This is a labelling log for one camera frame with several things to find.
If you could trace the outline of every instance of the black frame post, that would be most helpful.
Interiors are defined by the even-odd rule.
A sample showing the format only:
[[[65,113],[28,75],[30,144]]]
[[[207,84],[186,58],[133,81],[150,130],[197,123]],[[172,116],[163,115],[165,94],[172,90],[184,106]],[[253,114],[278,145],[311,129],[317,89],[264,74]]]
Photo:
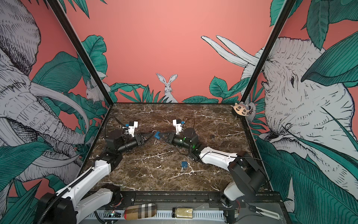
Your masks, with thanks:
[[[75,31],[73,30],[73,27],[69,23],[66,14],[63,12],[60,4],[57,0],[47,0],[48,4],[50,5],[52,11],[56,15],[58,21],[62,25],[63,29],[65,30],[67,36],[69,37],[70,41],[72,42],[74,48],[78,52],[78,55],[81,57],[83,63],[87,67],[89,73],[95,80],[97,86],[99,87],[100,91],[102,92],[103,96],[105,97],[107,103],[111,106],[113,106],[113,101],[106,91],[105,87],[102,84],[101,79],[97,75],[97,71],[95,67],[93,66],[90,58],[88,57],[88,54],[86,53],[85,49],[82,46],[81,41],[77,37]]]
[[[286,0],[285,1],[282,11],[277,19],[277,22],[276,22],[274,28],[272,29],[271,35],[268,38],[267,44],[261,54],[260,59],[258,60],[255,70],[253,71],[252,77],[251,77],[240,101],[245,102],[247,97],[249,96],[250,91],[253,88],[253,85],[255,84],[255,82],[258,78],[258,75],[261,73],[262,67],[265,64],[266,59],[269,56],[273,46],[275,45],[276,39],[278,38],[278,36],[282,30],[282,27],[284,26],[295,2],[296,2],[296,0]]]

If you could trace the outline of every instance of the cartoon face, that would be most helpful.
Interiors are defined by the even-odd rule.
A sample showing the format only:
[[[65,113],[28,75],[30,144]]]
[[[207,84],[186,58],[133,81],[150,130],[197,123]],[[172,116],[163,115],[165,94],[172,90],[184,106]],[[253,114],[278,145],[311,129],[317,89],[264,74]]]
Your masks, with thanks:
[[[248,106],[246,106],[245,104],[243,103],[235,103],[234,106],[232,106],[235,110],[235,112],[238,114],[238,115],[241,115],[241,116],[248,116],[248,113],[249,113],[249,109],[248,109]]]

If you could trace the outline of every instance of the plaid pouch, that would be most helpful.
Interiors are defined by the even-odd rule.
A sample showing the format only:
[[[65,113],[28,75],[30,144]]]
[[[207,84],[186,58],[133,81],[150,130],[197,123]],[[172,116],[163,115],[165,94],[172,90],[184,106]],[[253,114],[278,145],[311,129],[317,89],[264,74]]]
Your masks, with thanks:
[[[156,214],[156,206],[153,203],[129,206],[124,211],[126,220],[143,219],[153,217]]]

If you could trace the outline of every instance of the plush keychain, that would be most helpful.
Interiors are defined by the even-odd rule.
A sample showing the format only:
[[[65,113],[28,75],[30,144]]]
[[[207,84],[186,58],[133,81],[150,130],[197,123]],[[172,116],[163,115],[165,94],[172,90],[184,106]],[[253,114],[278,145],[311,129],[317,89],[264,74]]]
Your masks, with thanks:
[[[245,104],[244,102],[235,103],[235,105],[231,105],[233,107],[233,110],[236,112],[236,114],[240,116],[248,116],[251,108],[249,105]]]

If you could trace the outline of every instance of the brown marble surface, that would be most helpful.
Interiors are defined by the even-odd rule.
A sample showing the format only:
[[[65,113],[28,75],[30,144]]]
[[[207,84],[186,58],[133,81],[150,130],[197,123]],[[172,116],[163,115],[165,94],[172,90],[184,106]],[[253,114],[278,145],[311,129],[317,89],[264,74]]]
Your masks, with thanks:
[[[175,131],[173,119],[186,121],[194,118],[200,142],[224,152],[245,150],[251,154],[242,123],[231,114],[230,105],[116,104],[110,115],[124,124],[138,121],[136,132],[150,132],[152,128],[160,132]],[[192,125],[193,119],[185,126]],[[107,133],[119,127],[112,119],[108,122]],[[101,134],[84,170],[91,166],[104,146]],[[195,163],[179,152],[187,154],[186,150],[153,137],[145,145],[123,153],[119,166],[100,180],[93,190],[111,183],[125,191],[221,191],[233,181],[226,170]],[[188,162],[185,172],[181,172],[182,161]]]

